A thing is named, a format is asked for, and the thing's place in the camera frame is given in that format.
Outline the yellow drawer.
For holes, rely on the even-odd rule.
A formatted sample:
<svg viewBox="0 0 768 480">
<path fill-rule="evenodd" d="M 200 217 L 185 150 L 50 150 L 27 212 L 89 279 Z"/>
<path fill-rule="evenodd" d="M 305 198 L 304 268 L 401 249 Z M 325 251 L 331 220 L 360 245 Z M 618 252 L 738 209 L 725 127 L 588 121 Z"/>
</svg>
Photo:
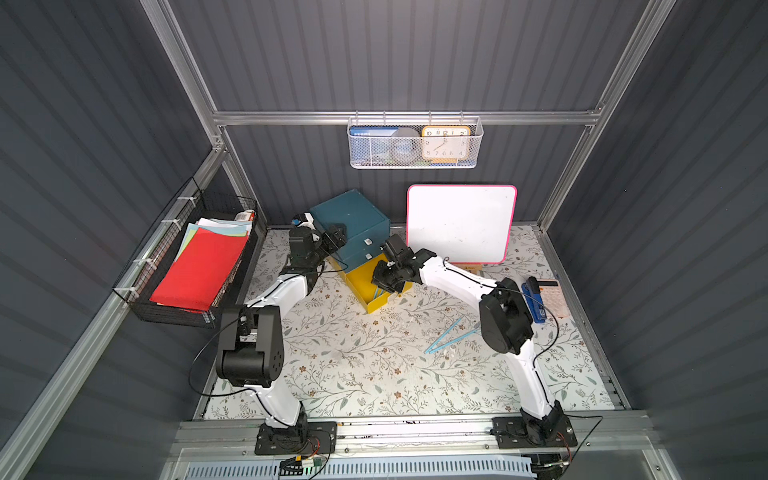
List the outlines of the yellow drawer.
<svg viewBox="0 0 768 480">
<path fill-rule="evenodd" d="M 379 261 L 385 260 L 385 255 L 380 254 L 349 272 L 342 271 L 340 273 L 341 278 L 364 306 L 367 313 L 373 313 L 386 306 L 389 299 L 393 296 L 392 293 L 388 292 L 388 294 L 382 298 L 377 300 L 373 299 L 375 290 L 380 288 L 372 283 L 374 269 Z"/>
</svg>

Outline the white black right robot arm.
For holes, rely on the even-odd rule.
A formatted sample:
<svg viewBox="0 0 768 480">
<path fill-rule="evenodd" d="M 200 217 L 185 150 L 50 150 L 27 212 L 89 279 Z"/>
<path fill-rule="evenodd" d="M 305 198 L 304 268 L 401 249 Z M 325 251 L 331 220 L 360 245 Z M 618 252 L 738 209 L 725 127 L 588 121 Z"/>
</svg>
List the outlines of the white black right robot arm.
<svg viewBox="0 0 768 480">
<path fill-rule="evenodd" d="M 564 417 L 549 391 L 534 350 L 533 316 L 525 295 L 509 278 L 491 280 L 471 274 L 431 250 L 413 251 L 397 235 L 381 246 L 385 255 L 374 268 L 372 283 L 400 293 L 408 282 L 434 287 L 474 307 L 485 343 L 506 356 L 520 395 L 527 435 L 541 445 L 555 434 Z"/>
</svg>

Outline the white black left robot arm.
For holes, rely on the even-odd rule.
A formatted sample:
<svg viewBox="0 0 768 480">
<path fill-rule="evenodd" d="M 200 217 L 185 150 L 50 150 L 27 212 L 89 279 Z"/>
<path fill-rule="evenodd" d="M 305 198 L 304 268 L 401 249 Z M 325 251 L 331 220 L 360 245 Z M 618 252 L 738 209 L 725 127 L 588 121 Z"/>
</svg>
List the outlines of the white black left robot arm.
<svg viewBox="0 0 768 480">
<path fill-rule="evenodd" d="M 240 393 L 249 393 L 277 430 L 307 424 L 302 402 L 281 379 L 285 363 L 282 317 L 305 299 L 325 271 L 326 259 L 347 243 L 347 227 L 321 227 L 310 213 L 293 219 L 289 253 L 276 280 L 265 292 L 228 313 L 218 337 L 215 370 Z"/>
</svg>

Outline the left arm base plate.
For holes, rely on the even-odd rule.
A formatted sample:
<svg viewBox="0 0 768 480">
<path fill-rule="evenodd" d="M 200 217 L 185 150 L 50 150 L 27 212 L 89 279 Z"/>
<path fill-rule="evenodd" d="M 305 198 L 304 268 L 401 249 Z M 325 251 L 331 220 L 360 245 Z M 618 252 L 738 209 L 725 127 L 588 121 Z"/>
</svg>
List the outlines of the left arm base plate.
<svg viewBox="0 0 768 480">
<path fill-rule="evenodd" d="M 289 428 L 260 426 L 254 454 L 257 456 L 328 455 L 335 452 L 338 424 L 309 422 Z"/>
</svg>

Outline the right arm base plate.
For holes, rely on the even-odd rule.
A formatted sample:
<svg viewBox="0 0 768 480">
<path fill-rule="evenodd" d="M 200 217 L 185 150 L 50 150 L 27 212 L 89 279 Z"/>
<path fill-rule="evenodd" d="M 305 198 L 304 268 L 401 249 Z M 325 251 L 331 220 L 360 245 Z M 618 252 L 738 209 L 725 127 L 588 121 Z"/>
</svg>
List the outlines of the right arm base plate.
<svg viewBox="0 0 768 480">
<path fill-rule="evenodd" d="M 492 419 L 490 434 L 500 449 L 574 448 L 574 428 L 565 414 L 553 413 L 543 420 L 526 415 Z"/>
</svg>

